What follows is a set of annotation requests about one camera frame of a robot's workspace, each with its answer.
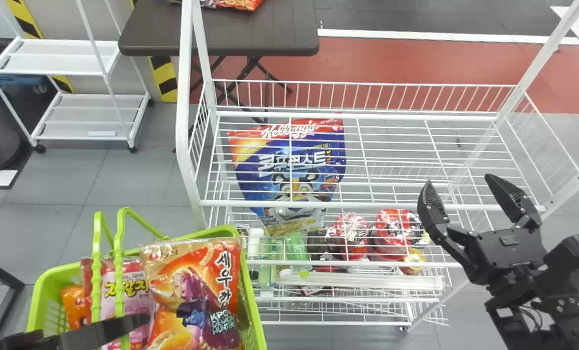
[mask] plastic bottle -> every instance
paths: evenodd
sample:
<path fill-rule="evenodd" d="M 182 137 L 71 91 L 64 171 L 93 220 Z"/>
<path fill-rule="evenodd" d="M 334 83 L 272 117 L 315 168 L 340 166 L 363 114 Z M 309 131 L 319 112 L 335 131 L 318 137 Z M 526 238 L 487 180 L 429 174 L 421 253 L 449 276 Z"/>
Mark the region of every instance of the plastic bottle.
<path fill-rule="evenodd" d="M 309 261 L 309 253 L 307 253 L 307 245 L 302 232 L 290 232 L 285 235 L 285 259 L 288 261 Z M 311 265 L 292 265 L 292 271 L 301 277 L 307 277 L 309 270 L 311 270 Z"/>
<path fill-rule="evenodd" d="M 254 261 L 259 259 L 260 251 L 260 241 L 263 237 L 262 228 L 250 228 L 249 229 L 249 241 L 247 243 L 247 260 Z M 259 279 L 260 266 L 250 264 L 249 265 L 249 276 L 252 280 Z"/>
<path fill-rule="evenodd" d="M 261 261 L 278 259 L 276 253 L 276 239 L 272 239 L 267 231 L 261 230 L 263 237 L 259 244 L 259 259 Z M 262 297 L 274 296 L 274 286 L 276 285 L 276 266 L 262 264 L 259 266 L 259 284 Z"/>

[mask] white shelving unit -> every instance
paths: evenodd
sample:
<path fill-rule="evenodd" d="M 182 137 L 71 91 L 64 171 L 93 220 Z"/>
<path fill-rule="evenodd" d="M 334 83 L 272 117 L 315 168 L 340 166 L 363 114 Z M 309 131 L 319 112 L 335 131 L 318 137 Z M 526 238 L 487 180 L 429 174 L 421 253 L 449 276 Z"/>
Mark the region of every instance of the white shelving unit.
<path fill-rule="evenodd" d="M 429 179 L 443 198 L 452 222 L 483 232 L 494 229 L 493 221 L 502 215 L 483 180 L 485 173 L 524 189 L 546 218 L 579 191 L 579 164 L 529 97 L 527 88 L 578 17 L 579 0 L 575 0 L 516 85 L 281 81 L 294 90 L 287 94 L 275 88 L 278 82 L 242 80 L 234 91 L 240 103 L 235 105 L 226 99 L 223 104 L 216 103 L 214 84 L 222 90 L 237 81 L 212 79 L 199 3 L 185 2 L 176 145 L 179 167 L 196 214 L 196 228 L 220 224 L 262 228 L 261 220 L 250 208 L 322 209 L 325 228 L 347 212 L 356 212 L 371 224 L 380 209 L 416 210 L 418 193 Z M 190 134 L 192 29 L 204 88 L 196 115 L 192 116 L 194 128 Z M 336 186 L 332 201 L 244 199 L 229 135 L 231 131 L 261 126 L 252 118 L 261 118 L 270 126 L 286 123 L 290 128 L 294 120 L 301 118 L 343 121 L 345 175 Z M 292 157 L 288 159 L 280 165 L 291 171 Z M 334 245 L 343 252 L 348 242 Z M 447 324 L 445 302 L 468 283 L 460 265 L 433 242 L 421 248 L 426 261 L 420 263 L 396 261 L 394 254 L 377 254 L 379 246 L 373 240 L 367 253 L 369 259 L 360 261 L 348 261 L 343 253 L 327 261 L 290 263 L 278 254 L 249 261 L 254 266 L 302 264 L 348 271 L 343 283 L 325 277 L 318 280 L 322 276 L 318 274 L 307 280 L 291 276 L 293 280 L 278 282 L 272 295 L 257 295 L 263 322 L 385 324 L 406 329 L 421 321 Z M 377 255 L 385 261 L 374 259 Z M 423 270 L 418 276 L 402 275 L 400 268 L 405 266 L 420 266 Z M 326 289 L 305 297 L 299 286 L 307 284 Z"/>
<path fill-rule="evenodd" d="M 105 4 L 121 34 L 109 0 L 105 0 Z M 128 149 L 132 153 L 136 152 L 134 139 L 145 108 L 152 103 L 149 91 L 136 63 L 130 57 L 145 93 L 116 95 L 113 92 L 110 76 L 121 56 L 117 42 L 95 40 L 81 1 L 76 0 L 76 5 L 89 40 L 23 38 L 23 33 L 18 33 L 0 54 L 0 74 L 101 77 L 108 93 L 65 93 L 50 78 L 58 92 L 32 132 L 26 130 L 1 88 L 0 96 L 32 146 L 40 153 L 45 151 L 45 146 L 38 144 L 41 140 L 125 141 Z"/>

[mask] green bottle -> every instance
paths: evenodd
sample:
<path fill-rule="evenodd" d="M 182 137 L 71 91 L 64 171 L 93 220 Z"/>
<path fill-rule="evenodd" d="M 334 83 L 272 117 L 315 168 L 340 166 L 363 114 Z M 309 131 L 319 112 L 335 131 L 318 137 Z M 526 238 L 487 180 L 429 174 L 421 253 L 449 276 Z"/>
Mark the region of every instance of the green bottle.
<path fill-rule="evenodd" d="M 288 261 L 309 261 L 309 253 L 307 253 L 307 245 L 302 232 L 290 232 L 285 235 L 285 259 Z M 301 277 L 307 277 L 311 266 L 292 265 L 292 270 Z"/>

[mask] hazard tape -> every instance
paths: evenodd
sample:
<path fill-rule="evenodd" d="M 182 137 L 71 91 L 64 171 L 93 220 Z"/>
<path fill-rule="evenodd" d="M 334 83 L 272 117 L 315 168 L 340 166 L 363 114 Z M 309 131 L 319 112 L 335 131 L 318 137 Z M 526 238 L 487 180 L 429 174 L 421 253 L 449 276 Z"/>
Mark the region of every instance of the hazard tape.
<path fill-rule="evenodd" d="M 137 0 L 131 0 L 132 7 L 136 2 Z M 177 102 L 177 77 L 171 57 L 150 56 L 148 59 L 162 102 Z"/>
<path fill-rule="evenodd" d="M 28 38 L 43 38 L 43 34 L 39 30 L 39 27 L 34 21 L 33 16 L 30 14 L 30 11 L 28 11 L 28 7 L 24 0 L 5 0 L 5 2 Z M 64 75 L 53 75 L 52 79 L 54 79 L 54 82 L 60 89 L 62 89 L 62 91 L 74 93 L 74 89 L 71 87 L 69 79 Z"/>

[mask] wire basket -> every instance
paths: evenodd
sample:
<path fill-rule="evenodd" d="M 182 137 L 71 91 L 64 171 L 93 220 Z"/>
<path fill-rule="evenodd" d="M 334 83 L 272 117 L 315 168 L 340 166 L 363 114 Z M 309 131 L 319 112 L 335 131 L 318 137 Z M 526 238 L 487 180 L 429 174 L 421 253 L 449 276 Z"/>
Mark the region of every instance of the wire basket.
<path fill-rule="evenodd" d="M 100 299 L 100 259 L 102 257 L 100 252 L 100 240 L 104 235 L 109 241 L 112 249 L 110 255 L 114 257 L 114 264 L 116 268 L 116 317 L 124 315 L 123 307 L 123 257 L 138 255 L 138 249 L 123 250 L 123 235 L 125 234 L 125 218 L 132 217 L 141 226 L 146 228 L 159 241 L 167 240 L 168 237 L 160 233 L 156 228 L 149 224 L 143 217 L 138 215 L 131 208 L 121 208 L 117 212 L 117 234 L 113 239 L 112 233 L 106 222 L 105 216 L 102 212 L 97 212 L 94 215 L 94 235 L 93 235 L 93 284 L 92 296 L 92 317 L 91 321 L 99 320 L 99 299 Z M 175 239 L 175 241 L 183 241 L 189 239 L 210 239 L 220 237 L 238 237 L 239 234 L 236 228 L 232 226 L 218 226 L 207 230 L 184 235 Z M 61 299 L 61 289 L 70 284 L 80 283 L 80 264 L 70 263 L 63 266 L 57 266 L 44 272 L 34 284 L 33 298 L 28 315 L 27 331 L 43 330 L 45 335 L 54 335 L 65 333 L 69 330 L 67 316 L 63 307 Z M 239 284 L 238 298 L 238 314 L 246 315 L 248 320 L 248 327 L 240 330 L 240 338 L 248 350 L 265 350 L 266 340 L 261 326 L 261 320 L 257 305 L 255 303 L 255 293 L 251 279 L 249 277 L 248 268 L 244 255 L 240 258 L 240 284 Z M 121 337 L 121 349 L 130 349 L 130 339 L 126 335 Z"/>

